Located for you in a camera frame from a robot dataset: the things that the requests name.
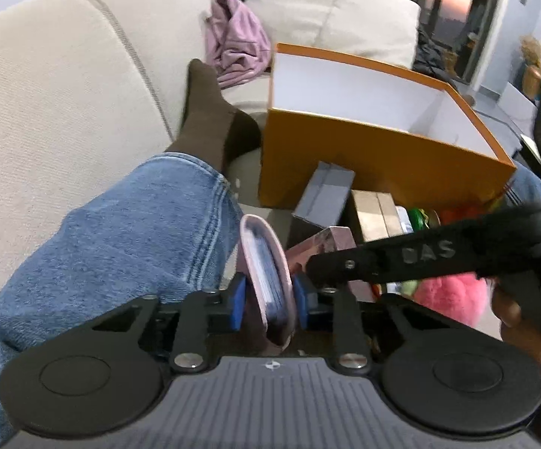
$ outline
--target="black circular pad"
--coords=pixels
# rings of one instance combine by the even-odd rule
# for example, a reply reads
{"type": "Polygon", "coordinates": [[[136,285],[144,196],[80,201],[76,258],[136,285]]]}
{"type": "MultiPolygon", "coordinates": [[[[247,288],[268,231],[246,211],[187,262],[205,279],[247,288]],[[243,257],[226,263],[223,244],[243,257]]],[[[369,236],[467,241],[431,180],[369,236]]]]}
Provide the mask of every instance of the black circular pad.
{"type": "Polygon", "coordinates": [[[40,376],[48,390],[73,397],[89,395],[106,385],[109,379],[108,364],[93,356],[67,356],[53,361],[40,376]]]}
{"type": "Polygon", "coordinates": [[[541,405],[541,368],[521,351],[463,329],[418,332],[386,361],[386,396],[423,426],[466,436],[507,432],[541,405]]]}
{"type": "Polygon", "coordinates": [[[0,401],[17,428],[87,438],[144,414],[162,390],[156,362],[125,333],[85,330],[29,349],[0,375],[0,401]]]}

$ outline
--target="gray box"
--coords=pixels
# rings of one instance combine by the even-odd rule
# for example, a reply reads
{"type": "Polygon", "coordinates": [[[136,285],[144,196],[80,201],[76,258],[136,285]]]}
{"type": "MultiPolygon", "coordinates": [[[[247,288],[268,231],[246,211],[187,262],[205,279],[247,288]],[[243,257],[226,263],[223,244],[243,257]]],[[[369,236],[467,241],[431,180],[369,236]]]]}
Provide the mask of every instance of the gray box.
{"type": "Polygon", "coordinates": [[[319,162],[293,211],[287,248],[337,226],[353,184],[355,173],[335,164],[319,162]]]}

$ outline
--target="blue jeans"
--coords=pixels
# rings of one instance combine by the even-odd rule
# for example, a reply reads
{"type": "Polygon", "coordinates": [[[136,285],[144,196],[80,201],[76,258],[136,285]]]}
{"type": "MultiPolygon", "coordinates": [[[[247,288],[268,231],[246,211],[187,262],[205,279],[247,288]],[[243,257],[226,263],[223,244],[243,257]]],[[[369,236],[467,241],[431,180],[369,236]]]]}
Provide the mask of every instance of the blue jeans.
{"type": "MultiPolygon", "coordinates": [[[[541,198],[523,167],[507,202],[541,198]]],[[[145,162],[66,216],[0,292],[0,371],[27,349],[146,293],[163,301],[219,284],[241,210],[226,179],[179,153],[145,162]]],[[[12,434],[0,406],[0,443],[12,434]]]]}

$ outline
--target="small box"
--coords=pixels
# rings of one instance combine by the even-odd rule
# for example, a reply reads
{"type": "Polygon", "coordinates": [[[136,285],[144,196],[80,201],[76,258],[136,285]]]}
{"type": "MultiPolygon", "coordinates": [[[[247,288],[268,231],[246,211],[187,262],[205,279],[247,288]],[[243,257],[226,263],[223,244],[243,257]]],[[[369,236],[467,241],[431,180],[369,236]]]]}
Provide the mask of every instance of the small box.
{"type": "Polygon", "coordinates": [[[345,224],[357,244],[403,235],[393,198],[386,193],[353,190],[345,224]]]}
{"type": "Polygon", "coordinates": [[[338,165],[318,164],[293,211],[287,248],[338,225],[354,175],[338,165]]]}

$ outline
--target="cardboard box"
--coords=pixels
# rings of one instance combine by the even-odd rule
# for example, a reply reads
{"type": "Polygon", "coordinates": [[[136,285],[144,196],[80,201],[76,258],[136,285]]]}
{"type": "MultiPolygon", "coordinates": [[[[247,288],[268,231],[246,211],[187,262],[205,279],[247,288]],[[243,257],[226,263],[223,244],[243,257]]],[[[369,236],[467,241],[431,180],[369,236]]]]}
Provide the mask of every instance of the cardboard box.
{"type": "Polygon", "coordinates": [[[484,204],[515,171],[447,83],[362,57],[279,44],[261,204],[295,208],[319,161],[354,171],[353,189],[435,210],[484,204]]]}
{"type": "Polygon", "coordinates": [[[293,211],[287,248],[316,235],[329,226],[337,226],[354,174],[338,165],[320,162],[293,211]]]}

